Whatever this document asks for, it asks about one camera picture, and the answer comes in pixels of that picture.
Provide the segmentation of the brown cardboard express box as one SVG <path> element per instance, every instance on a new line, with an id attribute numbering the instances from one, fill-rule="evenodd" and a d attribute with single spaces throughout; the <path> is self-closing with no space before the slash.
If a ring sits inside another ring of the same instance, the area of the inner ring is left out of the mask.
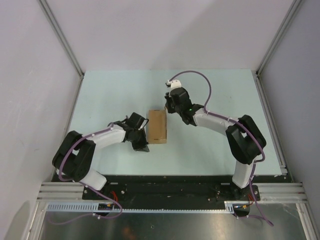
<path id="1" fill-rule="evenodd" d="M 167 114 L 165 110 L 148 111 L 147 140 L 149 144 L 167 143 Z"/>

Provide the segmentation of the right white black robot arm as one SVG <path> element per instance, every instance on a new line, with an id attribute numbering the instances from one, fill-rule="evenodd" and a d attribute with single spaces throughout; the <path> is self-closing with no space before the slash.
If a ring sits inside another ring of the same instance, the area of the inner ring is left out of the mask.
<path id="1" fill-rule="evenodd" d="M 232 119 L 206 111 L 203 105 L 191 102 L 185 88 L 169 88 L 170 91 L 164 96 L 169 114 L 179 114 L 186 125 L 207 128 L 226 136 L 232 156 L 236 160 L 232 176 L 234 185 L 230 188 L 230 194 L 235 200 L 242 201 L 248 196 L 249 189 L 253 191 L 256 163 L 266 158 L 263 149 L 267 141 L 258 126 L 249 115 Z"/>

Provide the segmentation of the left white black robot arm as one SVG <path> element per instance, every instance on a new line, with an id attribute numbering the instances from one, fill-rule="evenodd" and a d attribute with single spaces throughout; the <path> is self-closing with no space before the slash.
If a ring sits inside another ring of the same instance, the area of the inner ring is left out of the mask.
<path id="1" fill-rule="evenodd" d="M 114 144 L 131 143 L 136 152 L 149 152 L 145 126 L 149 119 L 133 112 L 124 120 L 110 122 L 105 129 L 84 135 L 75 130 L 64 138 L 52 159 L 62 182 L 73 181 L 93 188 L 100 200 L 110 196 L 107 178 L 91 167 L 94 154 Z"/>

